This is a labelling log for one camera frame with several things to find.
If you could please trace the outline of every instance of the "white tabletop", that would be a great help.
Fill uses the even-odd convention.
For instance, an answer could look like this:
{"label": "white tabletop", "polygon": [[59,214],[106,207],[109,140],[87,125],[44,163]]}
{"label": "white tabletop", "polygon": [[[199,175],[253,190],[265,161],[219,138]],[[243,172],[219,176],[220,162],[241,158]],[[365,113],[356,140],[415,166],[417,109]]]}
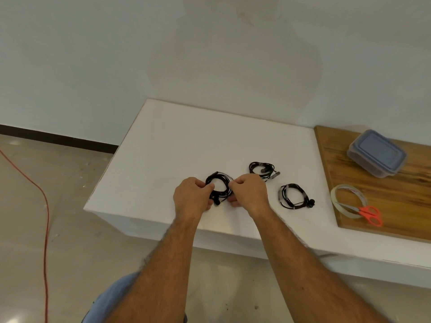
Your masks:
{"label": "white tabletop", "polygon": [[[272,163],[281,172],[267,182],[269,201],[311,248],[431,267],[431,244],[337,226],[313,129],[152,99],[145,102],[85,209],[170,223],[172,195],[182,179],[204,181],[215,171],[235,178],[248,173],[253,161]],[[315,207],[284,209],[277,193],[287,183],[299,184],[315,199]],[[260,239],[245,210],[227,202],[204,213],[198,229]]]}

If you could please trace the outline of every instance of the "tape roll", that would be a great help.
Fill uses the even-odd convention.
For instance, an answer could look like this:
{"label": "tape roll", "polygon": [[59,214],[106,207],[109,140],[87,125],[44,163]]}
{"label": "tape roll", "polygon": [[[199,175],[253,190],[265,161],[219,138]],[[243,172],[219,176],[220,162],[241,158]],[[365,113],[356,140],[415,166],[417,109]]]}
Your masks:
{"label": "tape roll", "polygon": [[338,204],[337,201],[337,190],[338,189],[347,189],[349,191],[351,191],[353,194],[355,194],[356,196],[358,196],[358,198],[361,200],[362,202],[362,206],[367,206],[368,205],[368,200],[365,197],[364,194],[361,193],[361,191],[351,185],[346,185],[346,184],[342,184],[342,185],[338,185],[335,186],[332,190],[331,190],[331,201],[332,204],[334,204],[334,207],[343,215],[350,217],[351,219],[359,219],[362,217],[362,215],[359,214],[354,214],[352,212],[349,212],[348,210],[346,210],[344,207],[342,207],[340,204]]}

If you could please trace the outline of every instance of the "blue jeans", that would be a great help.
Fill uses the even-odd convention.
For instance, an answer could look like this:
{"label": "blue jeans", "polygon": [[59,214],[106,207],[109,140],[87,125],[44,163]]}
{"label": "blue jeans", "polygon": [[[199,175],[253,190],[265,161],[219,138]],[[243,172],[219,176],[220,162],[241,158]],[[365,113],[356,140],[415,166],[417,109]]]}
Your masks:
{"label": "blue jeans", "polygon": [[[120,278],[107,288],[94,301],[82,323],[103,323],[118,305],[120,300],[128,293],[139,272],[135,272]],[[187,323],[187,316],[184,315],[184,323]]]}

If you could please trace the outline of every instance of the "person's left hand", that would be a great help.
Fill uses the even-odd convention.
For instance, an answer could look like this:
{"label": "person's left hand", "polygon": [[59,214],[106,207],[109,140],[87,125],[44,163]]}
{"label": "person's left hand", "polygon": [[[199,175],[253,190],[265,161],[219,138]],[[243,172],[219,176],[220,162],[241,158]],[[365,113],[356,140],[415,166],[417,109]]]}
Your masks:
{"label": "person's left hand", "polygon": [[213,183],[205,185],[195,177],[184,179],[174,192],[176,217],[199,222],[202,213],[213,205],[213,200],[209,199],[213,190]]}

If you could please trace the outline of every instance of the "orange scissors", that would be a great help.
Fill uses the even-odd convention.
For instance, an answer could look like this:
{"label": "orange scissors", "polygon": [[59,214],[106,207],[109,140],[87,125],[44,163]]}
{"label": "orange scissors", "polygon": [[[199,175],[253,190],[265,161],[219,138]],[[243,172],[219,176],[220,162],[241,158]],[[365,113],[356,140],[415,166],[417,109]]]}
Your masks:
{"label": "orange scissors", "polygon": [[353,210],[355,212],[358,212],[359,215],[362,215],[370,224],[376,227],[381,227],[383,225],[383,221],[380,217],[380,211],[376,209],[374,206],[364,206],[364,207],[354,207],[350,205],[346,205],[343,203],[339,203],[341,206],[345,208],[349,208],[350,210]]}

